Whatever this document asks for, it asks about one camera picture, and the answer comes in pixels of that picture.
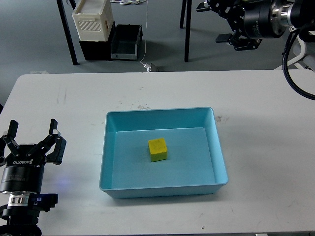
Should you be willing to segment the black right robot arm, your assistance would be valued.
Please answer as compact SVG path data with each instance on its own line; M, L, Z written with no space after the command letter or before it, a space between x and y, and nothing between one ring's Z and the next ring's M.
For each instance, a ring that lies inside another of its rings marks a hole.
M236 51L255 50L265 38L280 38L288 27L300 29L315 19L313 0L206 0L197 12L213 11L227 20L233 33L220 34L217 43Z

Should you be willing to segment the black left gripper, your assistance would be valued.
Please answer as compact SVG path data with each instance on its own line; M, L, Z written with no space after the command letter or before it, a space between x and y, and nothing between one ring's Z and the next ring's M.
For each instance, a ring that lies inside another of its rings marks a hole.
M0 138L0 165L6 167L0 183L1 193L30 192L39 194L42 187L44 165L60 165L66 140L57 130L58 122L51 119L48 136L37 145L18 145L16 137L18 122L10 121L8 131ZM11 153L5 158L5 147Z

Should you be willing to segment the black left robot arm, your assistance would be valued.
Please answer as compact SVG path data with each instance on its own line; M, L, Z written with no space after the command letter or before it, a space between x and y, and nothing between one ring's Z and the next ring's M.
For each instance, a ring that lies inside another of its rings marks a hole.
M8 203L0 207L6 221L0 227L2 236L40 236L38 218L58 203L55 193L42 194L44 167L62 163L66 140L52 119L49 134L38 144L17 144L18 122L11 120L8 131L0 139L0 164L4 167L0 191L8 194Z

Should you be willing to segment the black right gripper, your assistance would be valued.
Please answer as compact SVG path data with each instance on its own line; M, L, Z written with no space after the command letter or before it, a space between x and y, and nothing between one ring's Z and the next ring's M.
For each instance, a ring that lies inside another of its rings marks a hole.
M213 11L226 17L233 33L219 34L216 43L227 43L235 51L255 50L263 38L279 38L288 26L288 2L243 2L205 0L197 12Z

